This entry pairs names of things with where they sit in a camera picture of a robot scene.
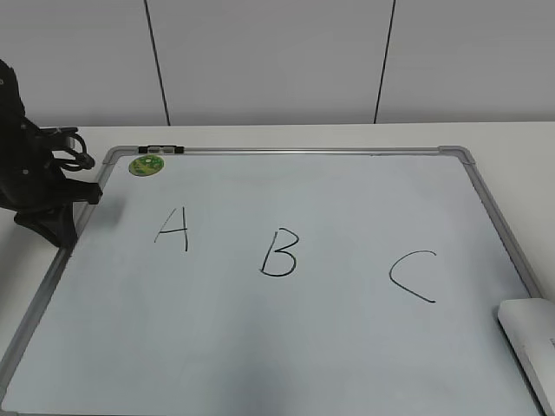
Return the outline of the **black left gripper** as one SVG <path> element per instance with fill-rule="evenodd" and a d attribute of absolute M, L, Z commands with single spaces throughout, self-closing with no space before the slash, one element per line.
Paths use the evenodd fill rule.
<path fill-rule="evenodd" d="M 38 134 L 38 127 L 26 117 L 15 70 L 2 62 L 1 206 L 4 209 L 30 211 L 53 204 L 53 186 L 61 176 L 46 167 L 52 154 L 38 143 Z M 60 194 L 65 203 L 97 205 L 102 189 L 98 183 L 65 179 Z M 72 248 L 77 241 L 72 204 L 18 212 L 14 221 L 58 248 Z"/>

